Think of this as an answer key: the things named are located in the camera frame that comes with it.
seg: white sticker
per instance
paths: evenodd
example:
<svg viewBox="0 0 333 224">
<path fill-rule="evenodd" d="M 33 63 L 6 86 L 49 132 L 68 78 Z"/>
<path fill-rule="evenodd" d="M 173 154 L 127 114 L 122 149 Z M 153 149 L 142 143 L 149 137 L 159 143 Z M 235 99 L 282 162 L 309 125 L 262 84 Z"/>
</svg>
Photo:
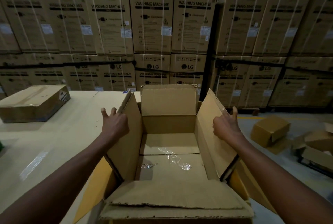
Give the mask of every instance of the white sticker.
<svg viewBox="0 0 333 224">
<path fill-rule="evenodd" d="M 324 39 L 333 39 L 333 30 L 329 30 Z"/>
<path fill-rule="evenodd" d="M 242 92 L 242 90 L 234 90 L 234 91 L 232 92 L 232 96 L 233 96 L 233 97 L 239 97 L 241 92 Z"/>
<path fill-rule="evenodd" d="M 285 37 L 294 37 L 296 35 L 297 28 L 288 28 Z"/>
<path fill-rule="evenodd" d="M 257 37 L 259 28 L 249 28 L 249 31 L 247 33 L 247 37 Z"/>
<path fill-rule="evenodd" d="M 263 96 L 264 97 L 270 97 L 272 95 L 273 90 L 264 90 Z"/>
<path fill-rule="evenodd" d="M 5 34 L 5 35 L 13 33 L 12 28 L 10 27 L 10 25 L 6 24 L 6 23 L 0 24 L 0 30 L 1 30 L 1 33 Z"/>
<path fill-rule="evenodd" d="M 103 90 L 103 87 L 95 87 L 95 91 L 101 92 L 101 91 L 104 91 L 104 90 Z"/>
<path fill-rule="evenodd" d="M 59 100 L 61 100 L 62 102 L 66 102 L 67 101 L 67 93 L 60 90 L 59 92 Z"/>
<path fill-rule="evenodd" d="M 171 36 L 172 35 L 172 27 L 163 26 L 161 29 L 162 36 Z"/>
<path fill-rule="evenodd" d="M 201 36 L 210 36 L 210 30 L 211 30 L 211 27 L 201 26 L 200 35 Z"/>
<path fill-rule="evenodd" d="M 53 30 L 50 24 L 41 24 L 44 34 L 53 34 Z"/>
<path fill-rule="evenodd" d="M 81 32 L 83 35 L 92 35 L 93 31 L 91 30 L 90 25 L 81 25 Z"/>
<path fill-rule="evenodd" d="M 303 95 L 304 95 L 304 92 L 305 92 L 305 90 L 303 90 L 303 89 L 299 89 L 299 90 L 296 91 L 295 96 L 303 96 Z"/>
<path fill-rule="evenodd" d="M 132 30 L 130 28 L 121 28 L 122 38 L 132 38 Z"/>
</svg>

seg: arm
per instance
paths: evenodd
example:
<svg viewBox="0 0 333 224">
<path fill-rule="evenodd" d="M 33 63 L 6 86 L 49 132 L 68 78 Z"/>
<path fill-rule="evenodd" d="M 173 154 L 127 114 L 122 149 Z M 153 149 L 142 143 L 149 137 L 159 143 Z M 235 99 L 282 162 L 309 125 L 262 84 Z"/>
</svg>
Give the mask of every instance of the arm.
<svg viewBox="0 0 333 224">
<path fill-rule="evenodd" d="M 25 193 L 1 215 L 1 223 L 60 223 L 104 154 L 129 132 L 127 116 L 102 108 L 101 134 L 83 151 Z"/>
<path fill-rule="evenodd" d="M 239 129 L 235 107 L 233 115 L 226 110 L 222 114 L 214 118 L 214 134 L 238 153 L 285 223 L 332 222 L 333 206 L 327 200 L 248 142 Z"/>
</svg>

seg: person's right arm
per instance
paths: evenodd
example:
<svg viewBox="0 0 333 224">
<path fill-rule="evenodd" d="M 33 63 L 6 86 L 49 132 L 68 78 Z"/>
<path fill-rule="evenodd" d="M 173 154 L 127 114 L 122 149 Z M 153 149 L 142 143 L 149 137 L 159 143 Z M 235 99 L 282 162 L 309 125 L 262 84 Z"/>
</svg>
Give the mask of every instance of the person's right arm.
<svg viewBox="0 0 333 224">
<path fill-rule="evenodd" d="M 333 223 L 333 205 L 257 150 L 242 134 L 233 115 L 213 121 L 214 134 L 226 141 L 244 161 L 278 215 L 286 224 Z"/>
</svg>

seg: packing table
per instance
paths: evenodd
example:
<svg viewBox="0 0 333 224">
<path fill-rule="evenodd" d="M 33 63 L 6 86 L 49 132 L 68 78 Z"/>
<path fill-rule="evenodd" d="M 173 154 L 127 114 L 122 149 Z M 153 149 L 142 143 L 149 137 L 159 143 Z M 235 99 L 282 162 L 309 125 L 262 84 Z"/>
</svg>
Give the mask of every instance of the packing table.
<svg viewBox="0 0 333 224">
<path fill-rule="evenodd" d="M 0 122 L 0 141 L 5 148 L 0 152 L 0 212 L 16 199 L 45 179 L 62 164 L 87 147 L 101 132 L 101 108 L 110 113 L 119 108 L 126 94 L 122 92 L 70 91 L 71 99 L 47 122 Z M 140 101 L 140 92 L 135 92 Z M 331 115 L 279 113 L 291 123 L 289 138 L 307 131 L 324 128 L 323 121 Z M 249 139 L 252 126 L 262 117 L 239 115 L 239 126 Z M 273 155 L 250 142 L 303 183 L 325 198 L 333 198 L 333 179 L 296 162 L 288 149 Z M 74 201 L 62 223 L 73 223 L 89 181 Z M 283 223 L 274 213 L 251 200 L 255 211 L 254 223 Z M 95 223 L 102 203 L 94 207 L 77 223 Z"/>
</svg>

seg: hand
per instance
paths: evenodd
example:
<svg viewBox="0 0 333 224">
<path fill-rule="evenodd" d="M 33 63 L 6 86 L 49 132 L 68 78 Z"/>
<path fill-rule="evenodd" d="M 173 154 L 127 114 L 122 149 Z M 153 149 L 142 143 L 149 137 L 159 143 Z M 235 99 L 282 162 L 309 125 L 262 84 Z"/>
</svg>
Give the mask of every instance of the hand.
<svg viewBox="0 0 333 224">
<path fill-rule="evenodd" d="M 237 146 L 244 141 L 247 142 L 243 133 L 240 131 L 237 121 L 237 108 L 232 108 L 232 115 L 226 109 L 222 110 L 220 117 L 215 117 L 213 120 L 214 135 L 221 140 L 226 141 L 231 147 Z"/>
<path fill-rule="evenodd" d="M 126 114 L 116 113 L 116 108 L 111 109 L 110 115 L 106 113 L 105 108 L 102 108 L 101 112 L 103 116 L 102 133 L 116 140 L 129 133 L 130 129 Z"/>
</svg>

